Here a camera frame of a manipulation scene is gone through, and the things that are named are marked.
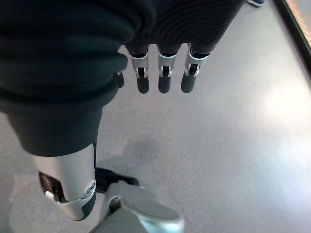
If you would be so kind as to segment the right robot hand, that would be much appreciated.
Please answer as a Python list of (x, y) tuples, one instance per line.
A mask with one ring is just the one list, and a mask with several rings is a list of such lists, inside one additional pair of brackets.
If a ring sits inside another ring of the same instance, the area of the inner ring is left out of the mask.
[(96, 199), (96, 142), (103, 107), (132, 60), (146, 93), (148, 47), (159, 52), (158, 88), (170, 87), (175, 56), (189, 46), (181, 82), (199, 70), (241, 0), (3, 0), (0, 110), (33, 155), (43, 193), (73, 220)]

